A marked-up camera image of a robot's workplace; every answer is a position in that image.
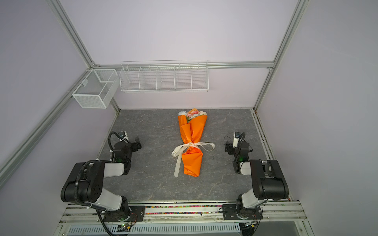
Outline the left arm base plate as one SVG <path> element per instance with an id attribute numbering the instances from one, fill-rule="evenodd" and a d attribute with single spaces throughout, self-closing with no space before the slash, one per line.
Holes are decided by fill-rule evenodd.
<path id="1" fill-rule="evenodd" d="M 123 211 L 107 211 L 104 213 L 104 222 L 141 222 L 145 215 L 146 206 L 134 205 L 129 207 L 128 214 Z"/>

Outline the white fake rose stem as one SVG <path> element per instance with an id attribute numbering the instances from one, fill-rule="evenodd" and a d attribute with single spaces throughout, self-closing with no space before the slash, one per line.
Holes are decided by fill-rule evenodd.
<path id="1" fill-rule="evenodd" d="M 187 111 L 181 111 L 178 113 L 178 116 L 187 116 L 188 112 Z"/>

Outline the cream fake rose stem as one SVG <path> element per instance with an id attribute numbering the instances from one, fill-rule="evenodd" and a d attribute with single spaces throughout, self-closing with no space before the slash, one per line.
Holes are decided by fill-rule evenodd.
<path id="1" fill-rule="evenodd" d="M 206 115 L 207 115 L 207 113 L 204 112 L 204 111 L 200 111 L 200 112 L 198 112 L 198 114 L 199 114 L 200 116 L 206 116 Z"/>

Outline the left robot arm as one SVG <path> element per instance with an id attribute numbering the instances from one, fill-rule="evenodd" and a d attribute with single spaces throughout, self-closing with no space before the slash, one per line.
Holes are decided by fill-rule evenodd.
<path id="1" fill-rule="evenodd" d="M 76 163 L 61 190 L 65 203 L 95 209 L 104 214 L 103 221 L 137 222 L 142 210 L 132 209 L 125 196 L 117 195 L 103 186 L 104 179 L 128 175 L 132 167 L 132 154 L 142 148 L 140 139 L 131 142 L 125 131 L 110 132 L 107 142 L 111 152 L 109 160 L 89 160 Z"/>

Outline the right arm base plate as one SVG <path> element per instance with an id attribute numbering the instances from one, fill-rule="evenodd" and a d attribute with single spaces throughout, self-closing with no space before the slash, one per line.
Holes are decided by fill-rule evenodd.
<path id="1" fill-rule="evenodd" d="M 245 208 L 236 204 L 223 204 L 220 208 L 220 213 L 223 215 L 224 220 L 261 220 L 262 209 Z"/>

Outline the orange wrapping paper sheet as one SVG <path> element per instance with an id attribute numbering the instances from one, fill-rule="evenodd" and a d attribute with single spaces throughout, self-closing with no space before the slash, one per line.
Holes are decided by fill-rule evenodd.
<path id="1" fill-rule="evenodd" d="M 187 116 L 178 116 L 180 136 L 183 144 L 201 142 L 202 134 L 206 125 L 207 115 L 194 115 L 188 122 Z M 200 149 L 189 147 L 182 154 L 181 163 L 184 164 L 184 174 L 198 177 L 202 164 L 203 152 Z"/>

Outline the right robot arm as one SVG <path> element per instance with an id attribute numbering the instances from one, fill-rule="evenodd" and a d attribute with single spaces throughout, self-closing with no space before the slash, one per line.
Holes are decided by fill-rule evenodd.
<path id="1" fill-rule="evenodd" d="M 232 162 L 235 173 L 250 176 L 252 188 L 240 194 L 234 204 L 224 204 L 221 207 L 225 220 L 260 220 L 262 219 L 262 205 L 269 201 L 287 199 L 289 189 L 278 161 L 248 159 L 251 152 L 246 141 L 237 146 L 229 142 L 225 151 L 234 155 Z"/>

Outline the white printed ribbon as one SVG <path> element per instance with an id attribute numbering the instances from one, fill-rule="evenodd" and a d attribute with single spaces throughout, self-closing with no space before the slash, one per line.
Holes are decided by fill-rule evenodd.
<path id="1" fill-rule="evenodd" d="M 215 144 L 207 143 L 207 142 L 198 142 L 198 143 L 188 143 L 188 144 L 177 146 L 171 154 L 173 157 L 177 157 L 177 162 L 176 162 L 175 171 L 174 171 L 174 176 L 176 178 L 178 178 L 178 175 L 179 175 L 180 165 L 182 161 L 182 154 L 189 147 L 193 147 L 199 150 L 200 150 L 200 147 L 203 147 L 205 151 L 213 151 L 215 148 Z"/>

